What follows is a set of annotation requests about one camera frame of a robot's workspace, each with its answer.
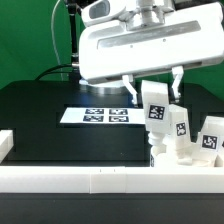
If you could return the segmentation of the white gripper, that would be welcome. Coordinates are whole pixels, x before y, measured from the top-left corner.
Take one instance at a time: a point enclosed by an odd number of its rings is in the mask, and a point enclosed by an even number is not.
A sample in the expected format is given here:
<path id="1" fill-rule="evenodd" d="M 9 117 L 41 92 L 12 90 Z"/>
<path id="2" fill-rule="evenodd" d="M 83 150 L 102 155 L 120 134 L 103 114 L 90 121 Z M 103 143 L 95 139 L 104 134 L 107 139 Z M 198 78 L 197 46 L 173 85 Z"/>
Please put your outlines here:
<path id="1" fill-rule="evenodd" d="M 117 18 L 85 26 L 79 41 L 81 76 L 93 84 L 122 78 L 137 106 L 133 76 L 172 70 L 173 96 L 179 100 L 184 69 L 224 61 L 223 21 L 219 2 L 180 10 L 165 2 L 126 2 Z"/>

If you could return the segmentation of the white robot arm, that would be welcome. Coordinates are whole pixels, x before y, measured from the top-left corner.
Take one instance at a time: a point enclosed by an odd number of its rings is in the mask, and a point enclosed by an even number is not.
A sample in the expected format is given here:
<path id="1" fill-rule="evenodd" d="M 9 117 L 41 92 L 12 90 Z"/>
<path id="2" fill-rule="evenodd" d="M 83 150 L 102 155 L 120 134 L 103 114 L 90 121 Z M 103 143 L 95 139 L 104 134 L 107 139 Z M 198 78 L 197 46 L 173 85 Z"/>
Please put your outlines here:
<path id="1" fill-rule="evenodd" d="M 184 71 L 224 61 L 223 6 L 178 9 L 173 0 L 97 0 L 82 10 L 79 69 L 90 85 L 172 73 L 175 99 Z"/>

